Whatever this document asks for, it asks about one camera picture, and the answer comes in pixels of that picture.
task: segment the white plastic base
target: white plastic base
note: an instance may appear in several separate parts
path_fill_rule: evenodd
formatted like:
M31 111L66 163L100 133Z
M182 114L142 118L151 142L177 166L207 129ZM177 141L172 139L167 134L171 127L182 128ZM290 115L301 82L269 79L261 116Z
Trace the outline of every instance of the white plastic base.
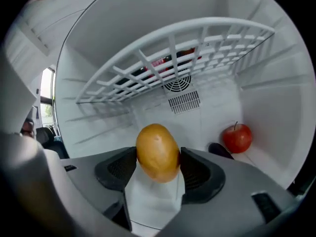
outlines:
M137 163L125 188L129 217L132 222L161 230L180 211L184 192L181 172L171 182L160 184L150 179Z
M160 231L158 229L143 226L133 221L131 221L131 225L132 225L132 233L140 237L153 237Z

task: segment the red apple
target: red apple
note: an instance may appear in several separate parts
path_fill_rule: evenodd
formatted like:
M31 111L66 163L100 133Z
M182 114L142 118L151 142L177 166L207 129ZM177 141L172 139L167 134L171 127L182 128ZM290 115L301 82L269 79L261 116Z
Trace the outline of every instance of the red apple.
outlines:
M223 141L226 148L233 154L245 152L251 145L252 135L248 126L236 124L223 132Z

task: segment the fan vent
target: fan vent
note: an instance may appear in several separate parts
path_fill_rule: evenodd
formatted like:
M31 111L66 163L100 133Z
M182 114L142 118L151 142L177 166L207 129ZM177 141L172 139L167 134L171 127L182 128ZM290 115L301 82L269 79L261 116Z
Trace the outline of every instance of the fan vent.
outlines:
M200 107L201 101L198 92L192 91L180 96L169 98L169 105L175 114L188 112Z
M181 78L179 80L167 83L164 87L172 92L181 92L189 87L191 83L191 76Z

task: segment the person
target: person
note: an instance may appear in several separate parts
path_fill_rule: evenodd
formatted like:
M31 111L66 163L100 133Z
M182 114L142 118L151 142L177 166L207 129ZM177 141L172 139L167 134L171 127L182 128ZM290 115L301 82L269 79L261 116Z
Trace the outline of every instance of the person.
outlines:
M28 136L28 137L31 137L31 138L34 138L35 137L35 133L34 133L34 121L31 119L31 118L26 118L24 123L23 123L23 126L21 128L21 131L20 133L23 135L23 136Z

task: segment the window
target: window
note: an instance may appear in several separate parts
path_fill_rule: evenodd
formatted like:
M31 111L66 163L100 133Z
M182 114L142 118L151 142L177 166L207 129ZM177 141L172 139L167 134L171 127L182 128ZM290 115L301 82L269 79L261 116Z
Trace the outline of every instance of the window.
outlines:
M40 115L43 126L55 124L53 117L53 107L51 105L40 104Z
M52 79L53 71L51 69L45 69L41 76L40 83L40 95L46 98L52 98Z
M47 68L43 71L40 83L40 115L44 127L56 127L54 115L55 71Z

